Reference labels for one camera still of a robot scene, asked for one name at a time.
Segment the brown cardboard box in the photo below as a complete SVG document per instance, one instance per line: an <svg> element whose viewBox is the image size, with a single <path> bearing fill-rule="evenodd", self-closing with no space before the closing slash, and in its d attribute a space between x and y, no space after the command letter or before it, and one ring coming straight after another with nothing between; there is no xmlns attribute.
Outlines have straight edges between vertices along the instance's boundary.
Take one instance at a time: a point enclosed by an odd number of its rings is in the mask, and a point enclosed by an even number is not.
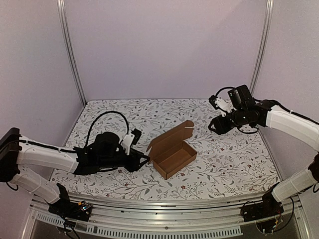
<svg viewBox="0 0 319 239"><path fill-rule="evenodd" d="M154 138L148 145L148 156L165 180L196 159L197 151L186 142L192 137L193 130L194 123L186 120Z"/></svg>

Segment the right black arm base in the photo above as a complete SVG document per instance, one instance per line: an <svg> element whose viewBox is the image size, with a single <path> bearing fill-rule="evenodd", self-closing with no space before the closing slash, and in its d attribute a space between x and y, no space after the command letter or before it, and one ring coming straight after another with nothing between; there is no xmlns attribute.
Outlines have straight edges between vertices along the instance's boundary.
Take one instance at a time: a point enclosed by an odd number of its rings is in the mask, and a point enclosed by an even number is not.
<svg viewBox="0 0 319 239"><path fill-rule="evenodd" d="M241 207L240 214L243 217L244 222L264 219L279 215L284 212L282 203L277 202L272 196L272 191L277 185L278 183L266 191L266 193L262 196L262 202L252 202L249 205L247 204L247 202Z"/></svg>

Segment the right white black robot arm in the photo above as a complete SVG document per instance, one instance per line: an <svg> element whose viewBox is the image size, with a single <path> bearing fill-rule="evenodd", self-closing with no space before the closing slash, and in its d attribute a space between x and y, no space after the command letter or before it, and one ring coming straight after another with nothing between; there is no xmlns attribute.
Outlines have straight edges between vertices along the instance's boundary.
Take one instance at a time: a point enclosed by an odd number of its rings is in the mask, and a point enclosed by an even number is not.
<svg viewBox="0 0 319 239"><path fill-rule="evenodd" d="M247 85L225 87L230 103L221 99L218 94L209 98L209 103L220 115L213 118L208 126L217 135L223 135L245 125L268 127L286 133L310 146L314 151L319 150L318 122L287 109L276 100L255 99ZM300 172L278 183L263 196L263 202L258 205L258 213L268 217L277 209L277 204L285 199L300 194L319 182L319 157Z"/></svg>

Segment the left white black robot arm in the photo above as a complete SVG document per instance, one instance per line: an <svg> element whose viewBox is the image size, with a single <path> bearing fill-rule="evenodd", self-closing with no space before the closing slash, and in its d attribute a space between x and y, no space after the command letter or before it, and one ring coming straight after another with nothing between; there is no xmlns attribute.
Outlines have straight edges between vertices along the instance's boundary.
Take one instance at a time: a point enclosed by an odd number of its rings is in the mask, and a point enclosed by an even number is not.
<svg viewBox="0 0 319 239"><path fill-rule="evenodd" d="M68 193L62 186L50 183L27 165L59 169L73 175L91 175L119 167L129 172L140 170L150 157L133 149L141 136L137 129L123 140L112 132L98 134L93 143L83 148L67 149L32 141L11 128L0 140L0 180L15 184L54 204L63 216L74 212Z"/></svg>

